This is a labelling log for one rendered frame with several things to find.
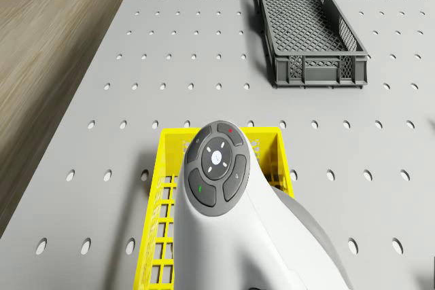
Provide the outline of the dark grey basket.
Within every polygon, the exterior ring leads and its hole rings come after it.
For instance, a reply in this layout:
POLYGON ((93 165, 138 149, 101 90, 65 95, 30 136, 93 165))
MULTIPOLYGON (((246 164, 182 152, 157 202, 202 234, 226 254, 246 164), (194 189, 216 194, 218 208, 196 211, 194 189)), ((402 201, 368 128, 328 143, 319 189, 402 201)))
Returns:
POLYGON ((368 52, 335 0, 258 0, 278 86, 367 84, 368 52))

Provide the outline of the yellow basket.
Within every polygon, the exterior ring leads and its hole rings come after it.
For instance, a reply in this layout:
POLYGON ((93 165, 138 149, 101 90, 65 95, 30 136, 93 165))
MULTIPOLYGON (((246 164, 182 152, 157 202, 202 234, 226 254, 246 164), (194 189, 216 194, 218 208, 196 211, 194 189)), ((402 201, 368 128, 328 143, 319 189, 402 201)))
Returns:
MULTIPOLYGON (((270 185, 294 197, 281 130, 242 127, 270 185)), ((173 217, 182 159, 198 128, 160 133, 133 290, 174 290, 173 217)))

